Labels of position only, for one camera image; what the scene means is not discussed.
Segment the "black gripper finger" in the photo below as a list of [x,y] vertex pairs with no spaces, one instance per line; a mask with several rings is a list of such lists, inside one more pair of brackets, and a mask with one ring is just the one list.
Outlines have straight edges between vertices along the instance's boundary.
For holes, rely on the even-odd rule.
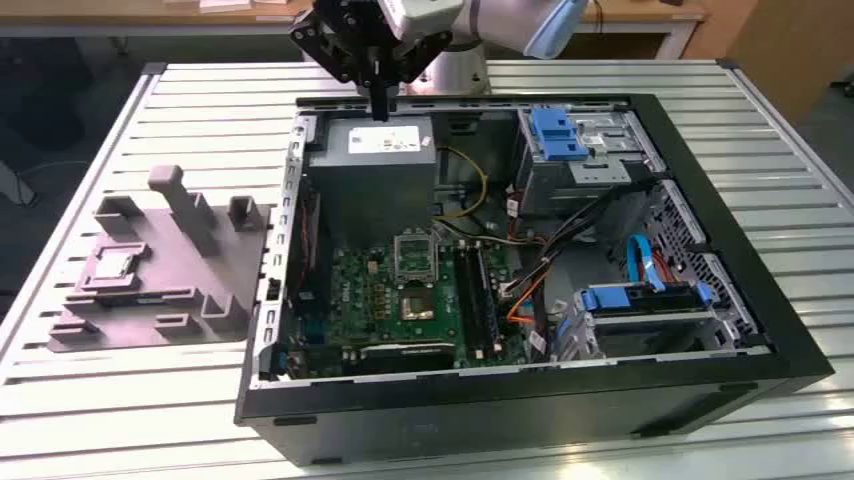
[[440,31],[411,44],[397,41],[380,47],[380,120],[389,118],[392,97],[400,83],[411,83],[451,43],[451,32]]
[[313,9],[308,9],[295,21],[288,35],[303,53],[324,68],[331,76],[340,83],[352,83],[355,85],[357,93],[369,100],[372,118],[381,121],[380,62],[375,60],[372,64],[365,61],[357,61],[356,63],[347,61],[344,64],[320,64],[315,60],[315,56],[319,56],[320,42],[325,33],[329,33],[329,30],[321,24]]

